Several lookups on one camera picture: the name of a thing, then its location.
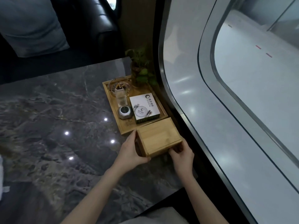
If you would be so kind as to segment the person's right forearm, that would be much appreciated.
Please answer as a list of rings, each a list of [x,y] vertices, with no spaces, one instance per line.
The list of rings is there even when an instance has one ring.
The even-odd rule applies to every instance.
[[[200,224],[229,224],[202,190],[192,171],[177,172]]]

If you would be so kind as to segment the green plant in glass vase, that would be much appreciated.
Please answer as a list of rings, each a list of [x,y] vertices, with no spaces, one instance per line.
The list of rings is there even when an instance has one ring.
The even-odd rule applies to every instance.
[[[125,55],[130,57],[131,80],[135,87],[142,87],[147,84],[157,85],[156,75],[147,47],[128,49]]]

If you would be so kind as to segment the clear acrylic holder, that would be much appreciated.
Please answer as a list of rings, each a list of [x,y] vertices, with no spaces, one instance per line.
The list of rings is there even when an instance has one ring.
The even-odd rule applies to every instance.
[[[125,89],[115,89],[115,97],[117,100],[118,107],[127,105],[126,90]]]

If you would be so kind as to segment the person's right hand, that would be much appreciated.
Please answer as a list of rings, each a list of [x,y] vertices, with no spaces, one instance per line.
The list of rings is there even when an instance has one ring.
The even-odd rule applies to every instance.
[[[193,176],[192,166],[193,166],[193,159],[194,159],[194,153],[192,149],[189,147],[188,143],[184,138],[181,139],[182,142],[179,143],[177,147],[173,148],[173,149],[183,151],[181,160],[173,160],[174,169],[180,179]]]

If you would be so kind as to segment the person's left hand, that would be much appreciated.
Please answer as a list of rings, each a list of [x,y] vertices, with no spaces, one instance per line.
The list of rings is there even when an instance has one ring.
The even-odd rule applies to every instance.
[[[113,163],[113,167],[122,173],[127,173],[136,166],[145,164],[151,160],[150,157],[141,157],[136,148],[128,148],[127,139],[122,144],[119,154]]]

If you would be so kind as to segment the round glass ashtray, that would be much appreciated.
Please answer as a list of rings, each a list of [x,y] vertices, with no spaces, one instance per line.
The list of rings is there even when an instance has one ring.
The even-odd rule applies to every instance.
[[[109,89],[109,91],[110,91],[110,93],[113,97],[115,97],[115,92],[112,91],[112,86],[116,82],[125,82],[126,83],[126,86],[127,86],[126,87],[126,96],[128,97],[131,93],[131,90],[132,90],[131,79],[121,76],[121,77],[117,77],[117,78],[112,79],[111,81],[109,81],[107,88]]]

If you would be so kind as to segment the white printed cardboard box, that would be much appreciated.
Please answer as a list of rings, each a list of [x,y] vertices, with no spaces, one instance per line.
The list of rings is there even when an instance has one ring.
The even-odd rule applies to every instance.
[[[141,124],[160,117],[159,107],[152,93],[131,96],[129,100],[133,108],[136,124]]]

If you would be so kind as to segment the dark curved window frame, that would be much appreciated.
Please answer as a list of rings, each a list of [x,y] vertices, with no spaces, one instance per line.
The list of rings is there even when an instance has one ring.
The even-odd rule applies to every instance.
[[[208,88],[237,120],[239,125],[265,152],[279,169],[286,172],[287,165],[299,170],[299,159],[284,143],[263,123],[240,97],[223,81],[216,68],[215,45],[221,26],[239,0],[215,0],[199,45],[199,66],[201,76]]]

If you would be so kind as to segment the bamboo wooden tray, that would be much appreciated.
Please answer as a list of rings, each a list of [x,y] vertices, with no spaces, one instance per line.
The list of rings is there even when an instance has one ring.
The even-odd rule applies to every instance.
[[[127,96],[127,102],[129,104],[130,104],[129,98],[131,96],[137,96],[137,95],[145,94],[146,92],[152,93],[153,96],[154,96],[155,102],[158,105],[158,108],[159,108],[159,111],[160,111],[160,116],[157,119],[153,119],[153,120],[143,122],[143,123],[140,123],[140,124],[136,124],[134,117],[129,118],[129,119],[125,119],[125,120],[121,120],[118,116],[117,100],[116,100],[115,95],[113,95],[113,92],[112,92],[113,84],[115,84],[116,82],[119,82],[119,81],[127,82],[130,86],[130,90],[129,90],[128,96]],[[162,105],[161,101],[159,100],[159,97],[155,93],[155,90],[152,88],[152,86],[149,85],[149,84],[147,84],[143,87],[133,86],[132,81],[131,81],[131,75],[123,76],[123,77],[121,76],[121,77],[117,77],[113,80],[103,82],[103,87],[104,87],[104,90],[106,92],[108,101],[110,103],[113,115],[115,117],[118,129],[119,129],[121,135],[124,135],[126,133],[130,133],[134,129],[137,129],[139,127],[143,127],[145,125],[148,125],[148,124],[151,124],[151,123],[154,123],[156,121],[163,120],[163,119],[166,119],[166,118],[169,117],[168,113],[166,112],[164,106]]]

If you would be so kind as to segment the bamboo wooden box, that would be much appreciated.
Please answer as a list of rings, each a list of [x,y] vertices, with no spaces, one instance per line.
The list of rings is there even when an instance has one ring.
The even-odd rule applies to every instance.
[[[139,154],[154,158],[182,142],[173,120],[166,118],[140,127],[136,131]]]

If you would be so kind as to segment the black leather sofa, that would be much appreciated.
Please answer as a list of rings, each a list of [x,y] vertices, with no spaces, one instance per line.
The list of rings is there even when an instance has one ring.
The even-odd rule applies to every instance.
[[[101,63],[124,56],[107,0],[51,0],[69,49],[19,58],[0,34],[0,85]]]

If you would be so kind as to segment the grey cushion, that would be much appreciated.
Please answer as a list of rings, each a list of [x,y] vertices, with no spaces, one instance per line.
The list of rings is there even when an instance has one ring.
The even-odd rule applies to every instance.
[[[19,58],[69,49],[51,0],[0,0],[0,34]]]

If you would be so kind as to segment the person's left forearm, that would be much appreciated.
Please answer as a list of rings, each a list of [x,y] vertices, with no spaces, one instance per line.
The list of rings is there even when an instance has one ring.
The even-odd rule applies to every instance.
[[[114,163],[61,224],[95,224],[113,188],[127,171],[123,163]]]

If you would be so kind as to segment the pile of cigarette butts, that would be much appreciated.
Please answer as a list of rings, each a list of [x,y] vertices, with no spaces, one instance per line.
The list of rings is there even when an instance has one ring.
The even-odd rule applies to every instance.
[[[114,92],[115,90],[120,90],[120,89],[126,89],[126,83],[125,82],[116,82],[112,86],[112,91]]]

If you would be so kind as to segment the person's grey trousers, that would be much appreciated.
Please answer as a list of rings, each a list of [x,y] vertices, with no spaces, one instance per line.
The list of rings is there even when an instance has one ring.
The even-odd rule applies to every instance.
[[[119,224],[189,224],[189,222],[173,207],[164,207]]]

